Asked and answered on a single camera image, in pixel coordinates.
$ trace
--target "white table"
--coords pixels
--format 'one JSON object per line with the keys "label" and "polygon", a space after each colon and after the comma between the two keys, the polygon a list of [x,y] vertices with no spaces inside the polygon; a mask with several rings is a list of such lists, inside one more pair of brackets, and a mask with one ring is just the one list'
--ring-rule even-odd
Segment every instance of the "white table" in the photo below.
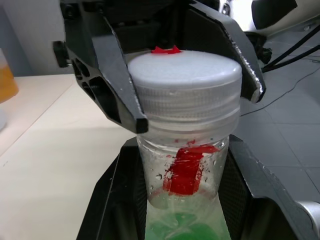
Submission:
{"label": "white table", "polygon": [[98,179],[134,134],[74,75],[19,77],[0,104],[0,240],[75,240]]}

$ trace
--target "water droplet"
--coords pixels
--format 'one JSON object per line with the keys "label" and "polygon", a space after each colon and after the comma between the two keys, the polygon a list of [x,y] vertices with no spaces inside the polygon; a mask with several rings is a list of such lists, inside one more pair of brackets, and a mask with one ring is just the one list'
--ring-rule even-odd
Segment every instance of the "water droplet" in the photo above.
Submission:
{"label": "water droplet", "polygon": [[161,180],[162,179],[162,175],[159,173],[157,176],[155,176],[156,179]]}

